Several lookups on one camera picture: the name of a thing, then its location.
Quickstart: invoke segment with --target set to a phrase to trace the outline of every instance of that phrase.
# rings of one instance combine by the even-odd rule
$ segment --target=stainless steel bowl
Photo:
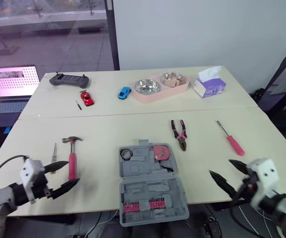
[[[160,91],[160,85],[152,79],[142,79],[135,83],[135,90],[143,95],[151,95]]]
[[[161,75],[161,82],[168,87],[177,87],[186,83],[186,79],[179,73],[167,72]]]

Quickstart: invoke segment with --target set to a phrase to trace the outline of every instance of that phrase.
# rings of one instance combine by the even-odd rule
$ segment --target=tissue box
[[[205,98],[222,93],[225,86],[226,83],[223,82],[221,78],[213,78],[206,82],[202,82],[199,78],[197,78],[193,88],[199,94],[199,96]]]

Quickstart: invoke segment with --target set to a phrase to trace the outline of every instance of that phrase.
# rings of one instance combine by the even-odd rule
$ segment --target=pink pet bowl tray
[[[179,94],[179,93],[183,93],[187,90],[187,87],[190,82],[190,78],[188,76],[184,75],[184,77],[185,77],[186,83],[176,86],[176,87],[168,87],[164,85],[161,80],[161,75],[155,75],[155,76],[146,78],[146,79],[151,79],[151,80],[156,81],[160,86],[159,92],[153,93],[150,95],[144,95],[144,94],[139,93],[135,88],[135,84],[137,83],[136,81],[131,87],[132,95],[139,102],[151,103],[151,102],[155,102],[155,101],[158,101],[158,100],[161,100],[161,99],[164,99],[164,98],[167,98],[167,97]]]

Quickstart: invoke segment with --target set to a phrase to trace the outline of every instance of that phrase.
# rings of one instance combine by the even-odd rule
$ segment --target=screwdriver
[[[241,146],[238,144],[238,142],[232,137],[232,135],[229,135],[227,133],[227,131],[222,127],[221,123],[216,120],[216,122],[218,123],[218,125],[222,128],[222,130],[224,131],[224,133],[226,133],[227,135],[227,140],[229,141],[229,143],[231,144],[232,148],[235,150],[235,152],[240,155],[243,156],[244,155],[244,151],[241,148]]]
[[[57,162],[57,143],[55,143],[55,147],[54,147],[54,153],[53,153],[53,156],[52,156],[52,163],[55,163]]]

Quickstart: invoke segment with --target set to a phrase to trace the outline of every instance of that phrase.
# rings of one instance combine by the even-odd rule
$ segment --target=pink hammer handle
[[[69,175],[68,180],[73,180],[77,178],[77,159],[75,153],[69,154]]]
[[[240,155],[244,156],[244,151],[241,148],[241,146],[238,144],[238,142],[232,137],[232,135],[227,136],[227,140],[231,144],[232,148],[235,150],[235,152]]]

